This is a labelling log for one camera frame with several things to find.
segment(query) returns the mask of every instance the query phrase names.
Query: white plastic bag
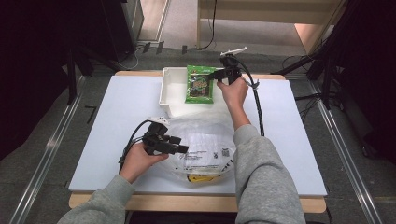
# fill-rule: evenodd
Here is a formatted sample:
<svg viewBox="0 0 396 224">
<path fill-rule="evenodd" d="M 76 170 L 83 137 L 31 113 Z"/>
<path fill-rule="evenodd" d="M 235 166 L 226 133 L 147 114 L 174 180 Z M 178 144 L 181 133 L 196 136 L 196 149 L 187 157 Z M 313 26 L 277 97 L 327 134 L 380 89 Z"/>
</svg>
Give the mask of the white plastic bag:
<svg viewBox="0 0 396 224">
<path fill-rule="evenodd" d="M 228 111 L 208 110 L 169 119 L 166 134 L 181 138 L 187 154 L 169 155 L 165 169 L 190 182 L 208 181 L 233 169 L 233 122 Z"/>
</svg>

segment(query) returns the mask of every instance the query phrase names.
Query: hand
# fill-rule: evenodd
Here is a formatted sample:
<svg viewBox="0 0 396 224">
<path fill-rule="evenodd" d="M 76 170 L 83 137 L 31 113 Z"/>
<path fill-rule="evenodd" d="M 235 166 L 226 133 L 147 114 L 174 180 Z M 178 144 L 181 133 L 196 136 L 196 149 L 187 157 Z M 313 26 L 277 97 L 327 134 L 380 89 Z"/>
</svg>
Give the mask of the hand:
<svg viewBox="0 0 396 224">
<path fill-rule="evenodd" d="M 131 184 L 147 171 L 147 169 L 159 162 L 166 160 L 168 154 L 150 156 L 144 149 L 143 143 L 134 144 L 126 155 L 125 162 L 120 171 L 120 176 L 124 177 Z"/>
<path fill-rule="evenodd" d="M 248 85 L 242 77 L 238 78 L 233 82 L 233 84 L 228 86 L 221 81 L 218 81 L 217 84 L 222 91 L 224 101 L 230 112 L 233 109 L 243 108 L 245 98 L 248 94 Z"/>
<path fill-rule="evenodd" d="M 221 89 L 224 101 L 230 111 L 233 129 L 237 130 L 242 125 L 250 124 L 244 110 L 244 102 L 248 94 L 248 85 L 245 80 L 240 77 L 228 86 L 218 81 L 218 87 Z"/>
</svg>

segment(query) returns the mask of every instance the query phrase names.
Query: white board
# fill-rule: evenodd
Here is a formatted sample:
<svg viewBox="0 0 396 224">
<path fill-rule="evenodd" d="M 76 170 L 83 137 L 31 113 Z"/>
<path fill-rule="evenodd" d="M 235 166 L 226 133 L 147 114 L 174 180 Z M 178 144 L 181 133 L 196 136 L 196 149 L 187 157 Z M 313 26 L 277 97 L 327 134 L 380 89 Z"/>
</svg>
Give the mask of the white board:
<svg viewBox="0 0 396 224">
<path fill-rule="evenodd" d="M 159 106 L 161 77 L 114 76 L 92 126 L 69 189 L 93 191 L 104 188 L 119 171 L 118 160 L 134 129 L 148 117 L 166 117 Z M 260 80 L 258 89 L 265 135 L 276 147 L 300 196 L 327 195 L 304 125 L 287 80 Z M 259 129 L 251 91 L 244 104 L 252 124 Z M 147 130 L 140 129 L 136 136 Z M 134 186 L 137 192 L 165 194 L 234 194 L 234 177 L 214 182 L 189 183 L 152 166 Z"/>
</svg>

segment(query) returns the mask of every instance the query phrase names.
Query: barcode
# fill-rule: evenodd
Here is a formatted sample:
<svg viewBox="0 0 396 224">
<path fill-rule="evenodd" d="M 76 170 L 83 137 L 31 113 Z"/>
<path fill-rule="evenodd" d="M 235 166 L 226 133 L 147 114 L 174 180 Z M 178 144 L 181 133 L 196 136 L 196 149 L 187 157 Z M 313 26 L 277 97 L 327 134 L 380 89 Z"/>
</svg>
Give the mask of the barcode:
<svg viewBox="0 0 396 224">
<path fill-rule="evenodd" d="M 223 157 L 230 157 L 230 149 L 228 149 L 228 148 L 224 148 L 221 151 L 221 153 L 222 153 Z"/>
</svg>

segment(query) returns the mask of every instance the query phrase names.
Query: gray carpet floor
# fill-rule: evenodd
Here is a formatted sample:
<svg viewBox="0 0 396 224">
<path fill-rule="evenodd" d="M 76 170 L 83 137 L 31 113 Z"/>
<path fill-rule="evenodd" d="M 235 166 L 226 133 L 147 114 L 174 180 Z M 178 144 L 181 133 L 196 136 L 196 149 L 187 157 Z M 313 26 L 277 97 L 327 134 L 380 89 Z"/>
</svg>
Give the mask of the gray carpet floor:
<svg viewBox="0 0 396 224">
<path fill-rule="evenodd" d="M 188 64 L 221 66 L 217 52 L 190 50 L 184 55 L 179 49 L 163 49 L 160 54 L 157 54 L 155 49 L 146 53 L 139 52 L 136 54 L 139 59 L 138 66 L 134 70 L 162 70 L 164 67 L 181 67 Z M 287 59 L 285 56 L 240 54 L 238 59 L 245 62 L 252 73 L 268 74 L 299 60 L 299 57 Z M 130 56 L 122 64 L 133 67 L 137 64 L 137 59 Z M 304 68 L 294 71 L 298 74 L 304 72 Z M 26 223 L 56 223 L 63 214 L 70 210 L 68 201 L 71 192 L 68 191 L 67 185 L 72 179 L 94 122 L 94 117 L 88 122 L 92 109 L 86 108 L 86 106 L 100 106 L 108 81 L 113 75 L 113 71 L 101 64 L 95 64 L 93 76 L 85 77 L 85 87 L 77 111 L 45 182 L 33 203 Z M 295 96 L 311 94 L 309 81 L 304 78 L 291 79 L 290 85 Z M 18 206 L 23 189 L 33 175 L 44 148 L 63 115 L 66 102 L 67 91 L 54 102 L 46 116 L 35 127 L 29 139 L 1 161 L 0 223 L 9 222 Z M 299 110 L 304 110 L 307 103 L 308 101 L 298 101 Z M 396 195 L 396 188 L 394 188 L 396 186 L 395 165 L 386 160 L 365 158 L 361 153 L 361 143 L 354 134 L 347 116 L 337 106 L 332 106 L 332 112 L 364 182 L 377 201 L 376 206 L 384 223 L 396 223 L 396 216 L 394 216 L 396 203 L 380 200 L 381 197 L 393 197 L 394 199 Z M 317 106 L 314 106 L 307 114 L 304 126 L 329 193 L 326 203 L 333 223 L 367 223 L 359 199 L 350 184 L 345 167 L 340 161 L 329 130 Z M 330 223 L 329 213 L 306 214 L 305 217 L 307 221 Z"/>
</svg>

